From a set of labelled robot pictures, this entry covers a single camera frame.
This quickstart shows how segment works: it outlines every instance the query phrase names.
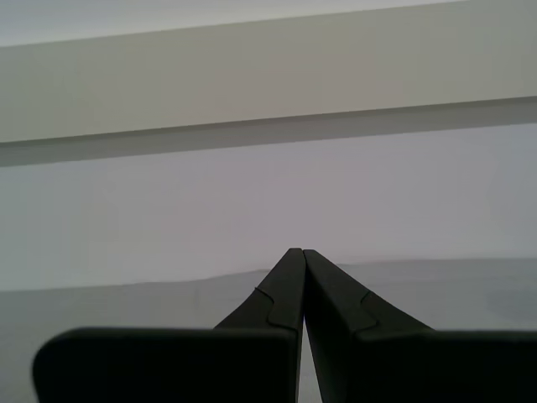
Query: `white backdrop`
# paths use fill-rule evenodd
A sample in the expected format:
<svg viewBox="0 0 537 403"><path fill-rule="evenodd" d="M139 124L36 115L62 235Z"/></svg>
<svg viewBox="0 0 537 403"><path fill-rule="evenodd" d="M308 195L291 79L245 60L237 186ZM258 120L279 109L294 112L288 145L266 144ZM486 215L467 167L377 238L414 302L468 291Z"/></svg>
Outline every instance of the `white backdrop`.
<svg viewBox="0 0 537 403"><path fill-rule="evenodd" d="M456 0L8 0L0 46Z"/></svg>
<svg viewBox="0 0 537 403"><path fill-rule="evenodd" d="M503 109L461 110L459 125ZM0 289L207 278L267 269L290 247L337 263L535 257L537 124L397 133L427 121L446 123L423 111L227 125L87 140L82 153L109 158L66 149L81 160L56 162L64 143L38 142L32 165L6 148ZM129 150L136 139L156 154Z"/></svg>

